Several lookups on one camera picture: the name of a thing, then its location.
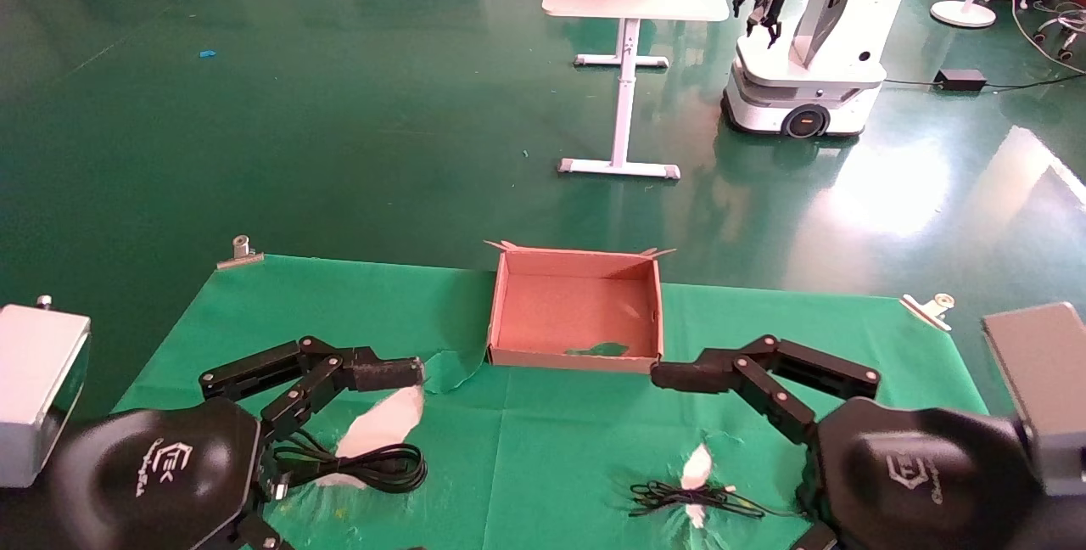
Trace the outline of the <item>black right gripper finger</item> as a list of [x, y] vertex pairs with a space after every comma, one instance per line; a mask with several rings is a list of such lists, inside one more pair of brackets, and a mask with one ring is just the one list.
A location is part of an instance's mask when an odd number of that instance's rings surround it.
[[656, 362], [651, 382], [686, 393], [737, 393], [791, 443], [815, 439], [815, 411], [779, 379], [842, 400], [874, 399], [881, 375], [841, 357], [766, 334], [740, 349], [707, 348], [691, 362]]
[[811, 526], [804, 532], [795, 542], [792, 550], [833, 550], [837, 549], [837, 532], [834, 532], [828, 523], [822, 520], [815, 520]]

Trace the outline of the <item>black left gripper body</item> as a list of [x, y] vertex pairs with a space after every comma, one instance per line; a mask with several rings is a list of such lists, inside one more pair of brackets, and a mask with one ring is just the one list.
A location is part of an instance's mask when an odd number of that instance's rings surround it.
[[261, 515], [260, 423], [226, 399], [66, 435], [34, 485], [37, 549], [227, 549]]

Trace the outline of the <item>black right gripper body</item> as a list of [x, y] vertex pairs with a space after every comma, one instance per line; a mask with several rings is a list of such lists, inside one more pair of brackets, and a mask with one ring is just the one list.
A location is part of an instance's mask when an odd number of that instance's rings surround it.
[[854, 398], [815, 425], [800, 505], [839, 549], [1060, 549], [1023, 441], [1009, 418]]

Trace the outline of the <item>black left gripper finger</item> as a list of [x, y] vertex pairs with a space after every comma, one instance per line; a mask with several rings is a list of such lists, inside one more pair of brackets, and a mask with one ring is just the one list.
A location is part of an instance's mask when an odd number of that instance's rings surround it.
[[206, 400], [241, 401], [285, 386], [285, 392], [260, 412], [264, 441], [286, 441], [342, 391], [374, 392], [422, 383], [424, 362], [418, 357], [380, 359], [368, 346], [336, 348], [313, 336], [242, 357], [200, 377]]
[[227, 534], [227, 549], [294, 549], [263, 516], [248, 514], [238, 518]]

